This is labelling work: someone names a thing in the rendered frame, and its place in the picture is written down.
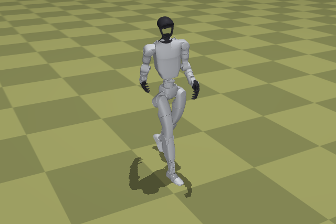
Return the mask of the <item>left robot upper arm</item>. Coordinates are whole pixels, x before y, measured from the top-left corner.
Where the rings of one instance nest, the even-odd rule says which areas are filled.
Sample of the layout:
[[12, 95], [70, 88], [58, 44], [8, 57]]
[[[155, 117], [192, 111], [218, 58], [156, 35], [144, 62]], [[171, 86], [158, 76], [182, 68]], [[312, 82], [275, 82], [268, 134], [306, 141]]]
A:
[[181, 44], [181, 70], [186, 71], [187, 69], [190, 69], [190, 64], [188, 62], [190, 45], [185, 39], [178, 40]]

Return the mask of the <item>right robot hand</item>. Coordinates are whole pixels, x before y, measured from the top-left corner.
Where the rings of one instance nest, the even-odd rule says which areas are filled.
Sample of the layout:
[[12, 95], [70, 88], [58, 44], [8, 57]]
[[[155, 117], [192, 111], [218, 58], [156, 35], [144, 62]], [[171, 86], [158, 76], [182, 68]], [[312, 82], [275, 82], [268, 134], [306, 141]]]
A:
[[140, 84], [140, 85], [141, 85], [142, 88], [145, 90], [145, 92], [149, 93], [150, 90], [148, 90], [148, 89], [150, 89], [150, 88], [146, 88], [146, 87], [148, 87], [148, 86], [145, 86], [146, 84], [147, 84], [147, 83], [146, 83], [145, 81], [143, 81], [142, 84]]

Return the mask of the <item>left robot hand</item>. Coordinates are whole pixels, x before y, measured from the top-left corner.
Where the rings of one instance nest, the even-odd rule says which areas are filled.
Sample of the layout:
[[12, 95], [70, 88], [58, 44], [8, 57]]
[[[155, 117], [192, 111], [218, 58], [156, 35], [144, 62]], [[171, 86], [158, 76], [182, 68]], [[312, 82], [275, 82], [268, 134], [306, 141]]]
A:
[[195, 93], [195, 94], [193, 94], [194, 96], [192, 96], [193, 98], [193, 100], [194, 99], [196, 99], [197, 98], [197, 96], [198, 96], [198, 93], [199, 93], [199, 87], [200, 87], [200, 85], [198, 84], [198, 81], [196, 81], [196, 80], [194, 80], [193, 81], [194, 83], [193, 83], [193, 86], [192, 86], [192, 89], [194, 90], [193, 92]]

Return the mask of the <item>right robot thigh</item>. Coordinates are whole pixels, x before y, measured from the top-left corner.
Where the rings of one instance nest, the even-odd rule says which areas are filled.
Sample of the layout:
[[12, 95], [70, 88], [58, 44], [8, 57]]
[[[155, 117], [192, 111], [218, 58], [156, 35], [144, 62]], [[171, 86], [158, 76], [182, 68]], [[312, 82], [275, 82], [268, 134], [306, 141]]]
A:
[[167, 97], [163, 92], [159, 92], [153, 99], [152, 104], [154, 107], [158, 108], [158, 117], [160, 119], [163, 134], [166, 140], [169, 142], [170, 138], [173, 138], [173, 120], [172, 120], [172, 112], [170, 108], [170, 104], [168, 102]]

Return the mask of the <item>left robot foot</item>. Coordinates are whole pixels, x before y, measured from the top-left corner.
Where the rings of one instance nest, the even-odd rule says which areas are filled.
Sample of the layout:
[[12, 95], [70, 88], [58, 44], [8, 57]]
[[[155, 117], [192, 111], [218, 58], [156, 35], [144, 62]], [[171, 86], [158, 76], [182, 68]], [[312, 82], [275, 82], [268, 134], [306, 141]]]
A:
[[158, 147], [158, 149], [159, 149], [159, 151], [160, 152], [163, 152], [163, 149], [162, 149], [162, 141], [160, 142], [159, 141], [159, 136], [160, 136], [160, 134], [154, 134], [153, 135], [153, 138], [154, 138], [154, 140], [155, 140], [155, 142], [156, 142], [156, 144], [157, 144], [157, 147]]

